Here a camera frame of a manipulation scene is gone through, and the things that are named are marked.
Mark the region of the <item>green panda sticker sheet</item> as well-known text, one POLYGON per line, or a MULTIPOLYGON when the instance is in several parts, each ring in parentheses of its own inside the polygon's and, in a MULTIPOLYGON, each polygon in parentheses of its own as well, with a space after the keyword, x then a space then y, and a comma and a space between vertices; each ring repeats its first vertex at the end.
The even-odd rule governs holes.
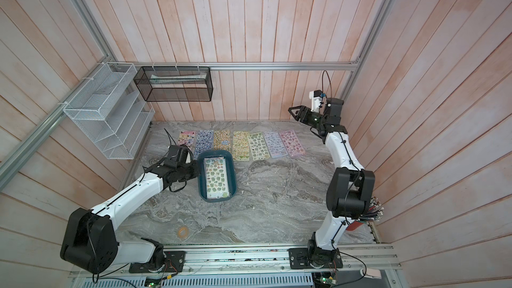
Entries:
POLYGON ((232 156, 235 161, 250 160, 249 132, 235 131, 233 132, 233 152, 232 156))

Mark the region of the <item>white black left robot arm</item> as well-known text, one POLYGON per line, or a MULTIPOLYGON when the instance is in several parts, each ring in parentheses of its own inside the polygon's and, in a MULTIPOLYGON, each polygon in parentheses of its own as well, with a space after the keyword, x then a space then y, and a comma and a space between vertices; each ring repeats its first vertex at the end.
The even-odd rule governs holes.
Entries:
POLYGON ((198 174, 199 166, 188 147, 169 146, 165 156, 144 169, 126 189, 91 209, 76 209, 69 216, 60 257, 94 275, 112 265, 133 263, 150 272, 161 271, 166 264, 162 244, 149 238, 121 242, 115 232, 147 200, 175 183, 185 185, 198 174))

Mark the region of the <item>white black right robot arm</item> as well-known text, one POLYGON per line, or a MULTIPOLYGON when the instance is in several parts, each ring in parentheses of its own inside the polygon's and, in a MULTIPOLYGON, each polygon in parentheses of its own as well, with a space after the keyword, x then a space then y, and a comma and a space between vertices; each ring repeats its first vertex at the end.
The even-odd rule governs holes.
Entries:
POLYGON ((345 230, 369 212, 375 174, 357 160, 341 122, 344 101, 328 98, 320 91, 309 94, 311 107, 289 108, 294 120, 314 129, 332 156, 335 171, 326 193, 327 214, 313 233, 306 248, 289 250, 293 269, 312 269, 340 265, 337 244, 345 230))

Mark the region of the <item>lilac gem sticker sheet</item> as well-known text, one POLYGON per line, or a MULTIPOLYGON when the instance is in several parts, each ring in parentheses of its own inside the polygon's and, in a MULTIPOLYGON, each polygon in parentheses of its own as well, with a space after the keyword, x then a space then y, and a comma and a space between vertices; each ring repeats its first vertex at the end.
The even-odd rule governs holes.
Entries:
POLYGON ((286 147, 279 135, 278 132, 275 131, 264 131, 263 137, 265 139, 267 148, 269 150, 270 156, 275 158, 285 157, 288 155, 286 147))

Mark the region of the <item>yellow animal sticker sheet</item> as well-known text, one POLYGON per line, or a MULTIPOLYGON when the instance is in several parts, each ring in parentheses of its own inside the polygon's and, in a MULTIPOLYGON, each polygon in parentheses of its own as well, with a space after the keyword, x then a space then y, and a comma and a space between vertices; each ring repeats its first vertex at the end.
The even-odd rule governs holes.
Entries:
POLYGON ((214 131, 213 149, 230 151, 231 149, 231 131, 229 129, 214 131))

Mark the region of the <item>white green sticker sheet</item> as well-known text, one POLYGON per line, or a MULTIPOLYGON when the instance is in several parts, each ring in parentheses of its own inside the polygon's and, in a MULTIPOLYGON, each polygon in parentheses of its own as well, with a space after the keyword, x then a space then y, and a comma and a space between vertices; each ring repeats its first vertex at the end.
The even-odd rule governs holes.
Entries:
POLYGON ((270 153, 262 132, 250 133, 249 147, 254 161, 269 159, 270 153))

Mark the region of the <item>blue penguin sticker sheet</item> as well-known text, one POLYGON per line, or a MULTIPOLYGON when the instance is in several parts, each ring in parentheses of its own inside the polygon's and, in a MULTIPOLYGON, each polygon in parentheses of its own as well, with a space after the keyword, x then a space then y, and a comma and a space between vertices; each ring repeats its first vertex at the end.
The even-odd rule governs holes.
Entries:
POLYGON ((214 134, 214 130, 201 130, 197 132, 194 157, 198 158, 204 151, 208 151, 213 147, 214 134))

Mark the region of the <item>teal plastic storage box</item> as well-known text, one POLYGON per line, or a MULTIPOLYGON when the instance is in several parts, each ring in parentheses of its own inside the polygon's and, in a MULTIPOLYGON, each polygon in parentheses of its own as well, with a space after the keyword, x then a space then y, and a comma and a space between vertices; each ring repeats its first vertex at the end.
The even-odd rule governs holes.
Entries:
POLYGON ((233 157, 226 150, 204 151, 197 158, 198 188, 203 200, 216 203, 230 200, 237 192, 233 157))

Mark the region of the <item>pink character sticker sheet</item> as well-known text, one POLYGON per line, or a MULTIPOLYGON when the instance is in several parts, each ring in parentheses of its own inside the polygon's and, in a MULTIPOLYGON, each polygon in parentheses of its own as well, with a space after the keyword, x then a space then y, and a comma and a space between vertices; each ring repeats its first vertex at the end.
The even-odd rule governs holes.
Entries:
POLYGON ((294 130, 281 131, 279 136, 281 137, 281 141, 285 145, 285 149, 291 157, 299 157, 305 155, 305 149, 301 145, 301 142, 294 130))

